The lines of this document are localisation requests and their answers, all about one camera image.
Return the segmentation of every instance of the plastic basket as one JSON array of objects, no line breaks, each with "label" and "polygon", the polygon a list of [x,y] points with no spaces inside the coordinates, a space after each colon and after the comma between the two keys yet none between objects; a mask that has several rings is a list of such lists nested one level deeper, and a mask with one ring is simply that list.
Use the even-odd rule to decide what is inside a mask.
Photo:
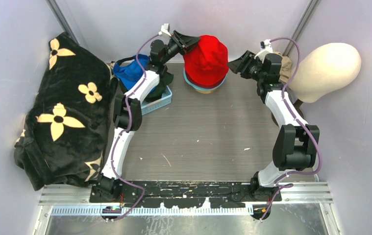
[{"label": "plastic basket", "polygon": [[170,90],[170,88],[167,86],[166,87],[166,90],[164,91],[164,93],[162,94],[161,96],[161,99],[158,99],[156,101],[153,101],[153,102],[146,102],[144,101],[141,105],[141,112],[143,115],[151,112],[151,111],[154,111],[156,109],[159,109],[161,107],[164,107],[168,104],[170,104],[172,102],[172,96],[173,96],[173,93],[172,91]]}]

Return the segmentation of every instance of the wall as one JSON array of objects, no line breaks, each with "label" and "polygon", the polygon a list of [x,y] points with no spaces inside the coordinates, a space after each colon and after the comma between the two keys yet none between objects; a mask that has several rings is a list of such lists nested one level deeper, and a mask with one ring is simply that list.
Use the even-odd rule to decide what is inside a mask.
[{"label": "wall", "polygon": [[13,146],[46,69],[48,42],[61,31],[43,0],[0,2],[0,234],[34,228],[41,192],[15,166]]},{"label": "wall", "polygon": [[302,110],[320,127],[320,177],[329,183],[345,234],[367,235],[372,234],[372,1],[321,1],[299,41],[302,57],[331,42],[356,47],[361,71],[347,87]]},{"label": "wall", "polygon": [[[58,4],[81,45],[111,61],[134,55],[163,23],[186,35],[215,35],[227,46],[229,58],[236,59],[247,49],[258,52],[264,39],[291,36],[308,2],[66,0]],[[277,42],[274,48],[283,51],[286,44]],[[149,46],[142,52],[149,53]],[[182,61],[182,57],[171,61]]]}]

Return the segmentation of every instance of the red hat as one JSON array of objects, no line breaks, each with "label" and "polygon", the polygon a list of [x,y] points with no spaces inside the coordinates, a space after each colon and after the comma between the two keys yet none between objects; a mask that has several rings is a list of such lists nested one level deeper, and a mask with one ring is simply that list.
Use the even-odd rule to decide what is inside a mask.
[{"label": "red hat", "polygon": [[229,71],[227,48],[214,36],[200,36],[198,45],[183,58],[187,79],[201,88],[217,87]]}]

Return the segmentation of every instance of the mannequin head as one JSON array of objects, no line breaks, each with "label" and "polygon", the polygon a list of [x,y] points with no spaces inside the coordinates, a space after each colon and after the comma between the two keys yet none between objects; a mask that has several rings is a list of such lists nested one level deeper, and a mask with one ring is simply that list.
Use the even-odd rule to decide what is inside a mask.
[{"label": "mannequin head", "polygon": [[312,103],[352,82],[359,73],[360,65],[360,55],[353,46],[329,43],[312,51],[300,63],[289,87],[298,99]]}]

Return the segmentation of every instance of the black cloth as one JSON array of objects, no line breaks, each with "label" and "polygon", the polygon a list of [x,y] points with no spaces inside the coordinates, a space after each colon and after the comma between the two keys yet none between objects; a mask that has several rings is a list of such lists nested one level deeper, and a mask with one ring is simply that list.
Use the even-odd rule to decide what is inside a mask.
[{"label": "black cloth", "polygon": [[86,187],[104,164],[118,82],[109,66],[68,34],[49,46],[49,64],[15,144],[14,160],[34,190],[55,183]]}]

